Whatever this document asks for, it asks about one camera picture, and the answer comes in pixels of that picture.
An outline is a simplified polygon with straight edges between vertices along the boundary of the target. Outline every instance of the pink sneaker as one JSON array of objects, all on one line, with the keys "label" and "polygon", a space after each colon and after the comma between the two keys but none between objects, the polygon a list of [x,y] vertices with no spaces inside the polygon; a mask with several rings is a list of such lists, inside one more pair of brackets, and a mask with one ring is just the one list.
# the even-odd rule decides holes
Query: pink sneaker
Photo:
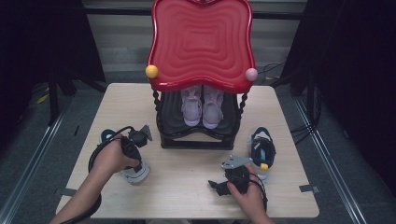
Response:
[{"label": "pink sneaker", "polygon": [[183,112],[184,122],[188,126],[195,126],[202,116],[201,103],[202,85],[196,85],[181,90],[181,112]]},{"label": "pink sneaker", "polygon": [[209,86],[204,86],[204,118],[203,124],[207,129],[218,127],[223,119],[221,104],[224,91],[216,90]]}]

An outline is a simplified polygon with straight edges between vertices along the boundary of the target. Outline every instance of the red stool seat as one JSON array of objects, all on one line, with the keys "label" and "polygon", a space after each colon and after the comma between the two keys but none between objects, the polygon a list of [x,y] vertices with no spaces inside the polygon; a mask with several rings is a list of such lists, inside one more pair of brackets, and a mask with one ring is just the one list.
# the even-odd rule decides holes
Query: red stool seat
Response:
[{"label": "red stool seat", "polygon": [[250,90],[246,71],[255,68],[247,0],[156,0],[148,65],[155,91],[204,84],[231,93]]}]

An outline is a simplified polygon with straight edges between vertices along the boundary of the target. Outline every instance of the person's left hand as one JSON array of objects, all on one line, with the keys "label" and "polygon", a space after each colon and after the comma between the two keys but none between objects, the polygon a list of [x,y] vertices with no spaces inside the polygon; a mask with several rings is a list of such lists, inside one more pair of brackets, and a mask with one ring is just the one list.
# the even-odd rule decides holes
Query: person's left hand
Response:
[{"label": "person's left hand", "polygon": [[98,169],[101,170],[101,172],[113,175],[127,166],[135,167],[139,164],[138,160],[128,158],[122,153],[120,143],[122,135],[118,134],[115,138],[116,139],[105,146],[96,157],[92,169]]}]

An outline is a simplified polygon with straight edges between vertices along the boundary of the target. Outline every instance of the wooden table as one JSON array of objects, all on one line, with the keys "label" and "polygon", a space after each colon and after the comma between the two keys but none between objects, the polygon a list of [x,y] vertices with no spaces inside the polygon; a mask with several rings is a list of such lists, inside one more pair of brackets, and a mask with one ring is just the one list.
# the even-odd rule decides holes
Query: wooden table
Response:
[{"label": "wooden table", "polygon": [[[140,148],[140,153],[149,164],[150,173],[138,186],[128,184],[120,174],[113,175],[102,191],[102,205],[92,217],[246,218],[232,196],[220,197],[207,180],[225,181],[221,163],[231,154],[247,157],[248,138],[259,126],[268,129],[277,152],[265,184],[268,215],[272,218],[318,215],[313,193],[301,193],[299,189],[309,183],[273,88],[251,88],[233,150],[161,148],[154,107],[149,84],[108,86],[67,188],[78,189],[87,176],[89,157],[106,128],[117,130],[131,125],[139,130],[149,125],[153,141]],[[213,141],[201,133],[186,138]],[[62,197],[58,211],[69,199]]]}]

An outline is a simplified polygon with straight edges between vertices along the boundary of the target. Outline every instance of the gray floor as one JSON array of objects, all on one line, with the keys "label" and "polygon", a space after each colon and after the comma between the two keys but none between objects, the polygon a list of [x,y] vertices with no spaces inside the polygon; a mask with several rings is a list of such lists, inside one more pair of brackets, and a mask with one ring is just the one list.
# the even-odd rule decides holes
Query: gray floor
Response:
[{"label": "gray floor", "polygon": [[[45,85],[44,83],[37,88],[42,89]],[[36,174],[28,183],[29,188],[21,204],[17,204],[18,210],[12,223],[46,223],[55,214],[60,196],[55,195],[54,191],[65,187],[103,98],[103,94],[99,91],[80,83],[77,83],[77,86],[78,92],[75,96],[63,96],[60,93],[61,107],[65,108],[64,118],[42,162],[38,165]],[[34,92],[32,102],[18,124],[18,130],[12,141],[6,146],[7,152],[0,160],[1,206],[5,205],[7,197],[17,185],[48,129],[49,101],[40,105],[35,103],[41,93],[42,91]],[[289,86],[276,88],[276,94],[290,129],[304,125],[295,103],[296,99],[290,95]],[[390,195],[375,171],[361,157],[355,144],[345,138],[342,127],[338,125],[336,118],[325,105],[322,108],[318,131],[366,222],[396,223],[395,198]],[[296,136],[295,141],[302,136],[304,135]],[[320,214],[313,219],[288,219],[282,223],[354,223],[354,218],[348,213],[346,203],[340,197],[312,138],[308,136],[299,143],[297,150],[310,184],[320,188],[320,192],[315,194]],[[131,223],[131,221],[95,220],[92,223]]]}]

